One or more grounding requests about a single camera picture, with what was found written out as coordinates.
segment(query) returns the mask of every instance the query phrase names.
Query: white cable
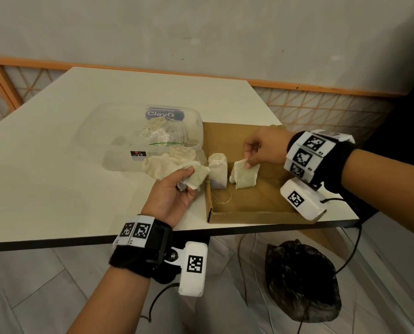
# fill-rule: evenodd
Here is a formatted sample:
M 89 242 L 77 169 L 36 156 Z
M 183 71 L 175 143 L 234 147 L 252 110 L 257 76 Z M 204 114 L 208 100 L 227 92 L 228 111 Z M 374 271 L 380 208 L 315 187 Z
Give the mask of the white cable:
M 269 306 L 267 305 L 266 298 L 264 297 L 263 291 L 261 291 L 261 287 L 260 287 L 260 285 L 258 284 L 258 279 L 256 278 L 256 271 L 255 271 L 255 267 L 253 266 L 253 252 L 255 251 L 255 247 L 256 247 L 256 233 L 255 233 L 255 242 L 254 242 L 254 244 L 253 244 L 252 253 L 250 254 L 250 264 L 252 265 L 252 268 L 253 268 L 253 274 L 255 275 L 256 285 L 258 286 L 258 289 L 260 290 L 261 296 L 262 296 L 262 298 L 263 298 L 263 300 L 264 300 L 264 303 L 265 303 L 265 305 L 266 305 L 267 314 L 268 314 L 268 316 L 269 316 L 269 321 L 270 321 L 270 327 L 271 327 L 271 329 L 272 329 L 272 334 L 275 334 L 275 330 L 274 330 L 274 328 L 273 328 L 272 317 L 271 317 L 271 315 L 270 315 Z

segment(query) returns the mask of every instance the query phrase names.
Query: plastic container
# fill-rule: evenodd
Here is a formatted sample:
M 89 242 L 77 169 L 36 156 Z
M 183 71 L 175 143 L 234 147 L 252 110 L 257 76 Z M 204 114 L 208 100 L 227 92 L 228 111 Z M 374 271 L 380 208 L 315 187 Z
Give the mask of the plastic container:
M 204 131 L 194 109 L 107 103 L 89 114 L 72 142 L 72 155 L 112 171 L 142 171 L 142 161 L 170 146 L 193 148 L 202 164 Z

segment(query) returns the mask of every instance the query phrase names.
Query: forearm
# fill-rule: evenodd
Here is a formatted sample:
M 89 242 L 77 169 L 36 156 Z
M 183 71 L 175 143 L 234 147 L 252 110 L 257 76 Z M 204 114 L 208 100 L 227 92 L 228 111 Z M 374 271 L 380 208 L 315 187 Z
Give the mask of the forearm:
M 360 199 L 414 232 L 414 166 L 355 150 L 341 177 Z
M 110 267 L 68 334 L 131 334 L 136 331 L 150 279 Z

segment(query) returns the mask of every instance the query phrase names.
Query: hand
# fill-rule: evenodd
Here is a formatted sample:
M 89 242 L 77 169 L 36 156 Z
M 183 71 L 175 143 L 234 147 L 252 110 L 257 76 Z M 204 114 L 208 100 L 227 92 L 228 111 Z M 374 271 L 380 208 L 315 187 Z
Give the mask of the hand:
M 262 126 L 252 132 L 243 145 L 245 168 L 249 169 L 263 162 L 284 164 L 289 141 L 295 132 L 278 125 Z
M 182 219 L 188 206 L 196 197 L 196 190 L 176 188 L 177 183 L 193 174 L 194 169 L 180 169 L 162 180 L 157 180 L 142 208 L 141 215 L 150 215 L 174 228 Z

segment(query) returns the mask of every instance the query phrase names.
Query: black table edge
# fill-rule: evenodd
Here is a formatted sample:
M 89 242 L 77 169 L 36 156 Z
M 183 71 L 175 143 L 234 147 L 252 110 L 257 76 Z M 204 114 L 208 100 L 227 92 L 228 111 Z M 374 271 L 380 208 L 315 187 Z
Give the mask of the black table edge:
M 359 222 L 358 219 L 321 221 L 315 224 L 271 224 L 271 225 L 252 225 L 230 228 L 203 228 L 199 230 L 175 231 L 174 237 L 184 238 L 186 240 L 196 239 L 206 236 L 226 236 L 244 233 L 260 232 L 277 232 L 277 231 L 294 231 L 314 228 L 336 228 L 336 227 L 354 227 Z M 58 239 L 40 239 L 29 241 L 8 241 L 0 243 L 1 251 L 15 251 L 23 249 L 50 248 L 50 247 L 67 247 L 82 245 L 99 245 L 111 244 L 117 235 L 112 236 L 88 236 L 77 238 L 58 238 Z

